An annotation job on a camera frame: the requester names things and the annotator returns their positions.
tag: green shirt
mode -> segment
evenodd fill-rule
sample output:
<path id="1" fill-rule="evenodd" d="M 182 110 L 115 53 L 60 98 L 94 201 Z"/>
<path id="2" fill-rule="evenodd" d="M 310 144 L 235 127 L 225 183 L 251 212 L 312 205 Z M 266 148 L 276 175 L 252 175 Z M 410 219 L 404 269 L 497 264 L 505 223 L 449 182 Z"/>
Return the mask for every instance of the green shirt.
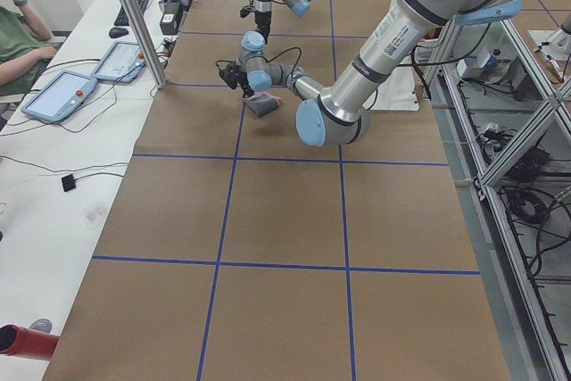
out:
<path id="1" fill-rule="evenodd" d="M 23 22 L 26 22 L 24 17 L 0 6 L 0 62 L 9 62 L 33 49 L 46 46 L 23 28 Z M 2 85 L 0 95 L 29 92 L 46 65 L 47 62 L 38 62 L 20 78 Z"/>

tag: light blue joint cap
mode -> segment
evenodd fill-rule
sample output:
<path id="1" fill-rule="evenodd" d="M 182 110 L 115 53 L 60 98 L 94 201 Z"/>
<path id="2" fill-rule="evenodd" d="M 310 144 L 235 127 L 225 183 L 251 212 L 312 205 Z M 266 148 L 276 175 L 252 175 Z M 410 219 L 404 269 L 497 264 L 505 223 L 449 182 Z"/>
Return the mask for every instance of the light blue joint cap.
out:
<path id="1" fill-rule="evenodd" d="M 264 36 L 257 31 L 248 31 L 242 37 L 242 47 L 253 53 L 263 51 L 265 45 Z"/>
<path id="2" fill-rule="evenodd" d="M 254 92 L 266 91 L 271 88 L 271 76 L 263 70 L 248 73 L 248 83 Z"/>
<path id="3" fill-rule="evenodd" d="M 310 9 L 310 3 L 307 0 L 302 0 L 294 5 L 292 12 L 297 17 L 302 17 Z"/>
<path id="4" fill-rule="evenodd" d="M 308 146 L 322 146 L 327 138 L 323 113 L 315 100 L 306 100 L 300 104 L 295 114 L 297 134 Z"/>
<path id="5" fill-rule="evenodd" d="M 483 9 L 465 15 L 456 15 L 456 24 L 459 26 L 473 26 L 475 24 L 488 24 L 506 20 L 516 16 L 524 6 L 524 0 L 512 0 L 506 4 L 500 4 L 492 8 Z"/>

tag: wristwatch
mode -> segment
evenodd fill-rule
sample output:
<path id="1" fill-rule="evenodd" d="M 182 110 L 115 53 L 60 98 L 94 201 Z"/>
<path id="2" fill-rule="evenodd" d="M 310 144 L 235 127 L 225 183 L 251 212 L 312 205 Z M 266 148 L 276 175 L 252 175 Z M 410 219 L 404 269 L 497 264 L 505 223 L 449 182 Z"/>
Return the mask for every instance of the wristwatch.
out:
<path id="1" fill-rule="evenodd" d="M 22 6 L 25 6 L 26 4 L 28 4 L 28 0 L 15 0 L 14 4 L 16 6 L 18 6 L 19 8 L 21 8 Z"/>

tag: computer mouse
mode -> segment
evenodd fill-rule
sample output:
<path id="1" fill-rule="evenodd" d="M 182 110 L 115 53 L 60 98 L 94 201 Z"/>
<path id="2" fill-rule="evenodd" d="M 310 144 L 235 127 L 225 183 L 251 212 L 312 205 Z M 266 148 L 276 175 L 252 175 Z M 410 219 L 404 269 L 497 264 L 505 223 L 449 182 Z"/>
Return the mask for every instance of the computer mouse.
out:
<path id="1" fill-rule="evenodd" d="M 128 35 L 128 30 L 124 27 L 111 27 L 109 30 L 109 37 L 116 39 L 117 37 Z"/>

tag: grid of blue lines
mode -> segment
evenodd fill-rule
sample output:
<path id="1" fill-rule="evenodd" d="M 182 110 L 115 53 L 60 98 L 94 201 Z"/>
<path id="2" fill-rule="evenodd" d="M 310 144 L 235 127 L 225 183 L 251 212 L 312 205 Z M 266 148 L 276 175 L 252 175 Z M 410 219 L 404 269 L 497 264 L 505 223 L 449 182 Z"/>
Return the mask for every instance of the grid of blue lines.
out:
<path id="1" fill-rule="evenodd" d="M 333 48 L 333 66 L 335 79 L 337 78 L 337 63 L 335 57 L 335 40 L 340 36 L 335 35 L 335 21 L 334 21 L 334 2 L 329 0 L 329 11 L 331 19 L 331 34 L 322 36 L 311 36 L 311 37 L 327 37 L 331 39 L 331 44 Z M 242 36 L 238 33 L 207 33 L 207 32 L 181 32 L 182 35 L 236 35 Z M 273 35 L 273 36 L 288 36 L 294 37 L 294 35 Z M 346 38 L 358 38 L 365 39 L 363 36 L 348 36 Z M 212 84 L 178 84 L 171 83 L 174 86 L 180 87 L 226 87 L 224 85 L 212 85 Z M 346 201 L 345 201 L 345 184 L 344 184 L 344 171 L 343 166 L 346 164 L 373 164 L 373 165 L 412 165 L 412 166 L 423 166 L 423 167 L 433 167 L 433 168 L 447 168 L 446 163 L 435 163 L 435 162 L 368 162 L 368 161 L 345 161 L 343 159 L 343 148 L 339 147 L 338 159 L 336 160 L 304 160 L 304 159 L 275 159 L 275 158 L 247 158 L 238 156 L 240 150 L 240 143 L 242 139 L 242 131 L 244 126 L 244 111 L 243 106 L 240 118 L 240 125 L 236 140 L 236 149 L 233 157 L 221 157 L 221 156 L 202 156 L 202 155 L 176 155 L 176 154 L 149 154 L 149 153 L 134 153 L 134 157 L 157 157 L 157 158 L 187 158 L 187 159 L 210 159 L 210 160 L 229 160 L 233 161 L 232 172 L 230 176 L 230 182 L 228 186 L 228 196 L 226 200 L 226 207 L 224 213 L 224 220 L 222 224 L 222 229 L 219 238 L 219 248 L 217 259 L 215 261 L 188 261 L 188 260 L 177 260 L 177 259 L 154 259 L 154 258 L 129 258 L 129 257 L 114 257 L 109 255 L 94 255 L 94 260 L 99 261 L 123 261 L 123 262 L 138 262 L 138 263 L 165 263 L 165 264 L 186 264 L 186 265 L 199 265 L 199 266 L 212 266 L 214 267 L 214 278 L 211 287 L 211 298 L 207 313 L 207 319 L 205 323 L 204 335 L 203 335 L 203 345 L 201 349 L 200 361 L 198 366 L 198 371 L 196 374 L 196 381 L 201 381 L 203 377 L 203 367 L 205 356 L 208 347 L 209 331 L 211 326 L 211 317 L 213 312 L 213 307 L 216 298 L 217 284 L 219 278 L 219 269 L 221 267 L 241 267 L 241 268 L 260 268 L 260 269 L 304 269 L 304 270 L 328 270 L 328 271 L 343 271 L 345 272 L 346 289 L 347 289 L 347 320 L 348 320 L 348 331 L 350 339 L 350 351 L 351 351 L 351 369 L 352 369 L 352 381 L 357 381 L 357 369 L 355 361 L 355 343 L 354 343 L 354 329 L 353 329 L 353 315 L 352 315 L 352 273 L 354 272 L 376 272 L 376 273 L 400 273 L 400 274 L 422 274 L 422 275 L 445 275 L 445 276 L 480 276 L 479 271 L 472 270 L 450 270 L 450 269 L 383 269 L 383 268 L 360 268 L 353 267 L 351 265 L 351 252 L 350 252 L 350 240 L 347 228 L 347 216 L 346 216 Z M 234 181 L 236 174 L 236 166 L 238 162 L 241 161 L 259 161 L 259 162 L 326 162 L 335 163 L 339 165 L 339 175 L 340 175 L 340 196 L 342 202 L 343 211 L 343 239 L 344 239 L 344 266 L 319 266 L 319 265 L 294 265 L 294 264 L 269 264 L 269 263 L 247 263 L 247 262 L 232 262 L 223 261 L 222 252 L 224 248 L 224 240 L 226 236 L 226 228 L 228 221 L 228 213 L 230 210 L 230 205 L 232 201 L 232 194 L 234 190 Z"/>

